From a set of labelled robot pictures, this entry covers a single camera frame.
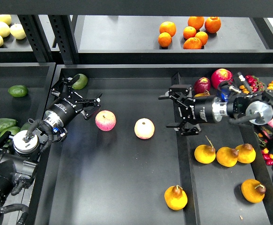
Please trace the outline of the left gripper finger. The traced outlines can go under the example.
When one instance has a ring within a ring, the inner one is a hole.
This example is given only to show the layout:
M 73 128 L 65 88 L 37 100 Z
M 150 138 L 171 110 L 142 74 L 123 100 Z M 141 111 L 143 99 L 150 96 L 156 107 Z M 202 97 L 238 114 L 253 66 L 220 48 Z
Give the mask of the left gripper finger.
M 102 93 L 99 93 L 95 98 L 92 99 L 81 98 L 75 100 L 75 112 L 77 114 L 80 113 L 85 120 L 89 120 L 94 114 L 99 112 L 101 108 L 101 96 Z
M 73 91 L 72 85 L 79 80 L 79 77 L 65 78 L 61 76 L 51 87 L 51 94 L 60 99 L 79 99 L 79 95 Z

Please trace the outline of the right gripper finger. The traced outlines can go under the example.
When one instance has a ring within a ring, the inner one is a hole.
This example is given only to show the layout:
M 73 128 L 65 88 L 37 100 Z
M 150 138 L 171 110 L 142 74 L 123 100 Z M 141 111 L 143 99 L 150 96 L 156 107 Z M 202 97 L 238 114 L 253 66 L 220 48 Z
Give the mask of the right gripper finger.
M 174 84 L 169 90 L 158 97 L 159 100 L 171 99 L 176 103 L 192 103 L 192 86 L 189 84 Z
M 199 129 L 197 127 L 187 128 L 186 123 L 180 122 L 180 123 L 169 123 L 166 125 L 166 128 L 172 128 L 175 131 L 177 131 L 180 135 L 183 136 L 193 136 L 199 134 Z

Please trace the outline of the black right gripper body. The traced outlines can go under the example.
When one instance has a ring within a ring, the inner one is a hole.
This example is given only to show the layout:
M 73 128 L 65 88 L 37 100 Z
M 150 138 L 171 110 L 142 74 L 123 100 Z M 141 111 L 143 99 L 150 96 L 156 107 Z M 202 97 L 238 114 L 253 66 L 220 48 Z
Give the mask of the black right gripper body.
M 176 103 L 179 108 L 181 122 L 186 123 L 187 128 L 197 127 L 200 124 L 217 123 L 228 115 L 227 103 L 219 97 L 192 97 L 192 103 Z

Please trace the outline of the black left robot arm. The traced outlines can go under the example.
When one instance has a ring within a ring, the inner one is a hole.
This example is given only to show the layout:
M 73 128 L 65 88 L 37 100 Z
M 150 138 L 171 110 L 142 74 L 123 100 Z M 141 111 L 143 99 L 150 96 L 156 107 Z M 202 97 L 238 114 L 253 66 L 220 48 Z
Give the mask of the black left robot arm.
M 60 77 L 51 88 L 56 99 L 45 110 L 44 117 L 30 120 L 29 127 L 15 135 L 5 131 L 0 137 L 0 224 L 5 214 L 15 211 L 21 212 L 16 224 L 25 224 L 29 207 L 23 203 L 6 205 L 7 197 L 33 184 L 42 153 L 53 143 L 65 140 L 69 122 L 78 114 L 89 120 L 101 108 L 101 94 L 87 99 L 73 90 L 78 79 Z

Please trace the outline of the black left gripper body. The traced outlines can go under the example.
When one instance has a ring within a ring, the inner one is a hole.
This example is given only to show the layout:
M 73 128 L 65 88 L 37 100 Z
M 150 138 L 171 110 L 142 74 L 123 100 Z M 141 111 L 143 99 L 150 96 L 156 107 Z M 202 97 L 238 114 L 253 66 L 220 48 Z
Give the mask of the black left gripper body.
M 77 96 L 74 98 L 58 97 L 45 110 L 44 122 L 52 128 L 65 127 L 83 110 L 82 104 L 75 103 L 76 100 L 78 100 Z

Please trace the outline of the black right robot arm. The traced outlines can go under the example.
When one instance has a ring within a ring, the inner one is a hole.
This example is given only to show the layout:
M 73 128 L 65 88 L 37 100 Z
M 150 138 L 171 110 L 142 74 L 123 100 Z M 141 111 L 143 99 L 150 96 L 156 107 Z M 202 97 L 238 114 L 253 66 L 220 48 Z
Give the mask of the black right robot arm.
M 217 87 L 217 95 L 194 97 L 189 84 L 174 84 L 159 97 L 171 99 L 179 109 L 181 121 L 170 123 L 182 135 L 198 135 L 200 124 L 214 124 L 229 118 L 230 124 L 250 122 L 256 126 L 267 124 L 273 119 L 273 90 L 253 92 L 245 77 L 238 73 L 240 82 L 248 89 L 243 93 L 232 80 L 223 81 Z M 266 147 L 273 154 L 273 134 L 268 138 Z

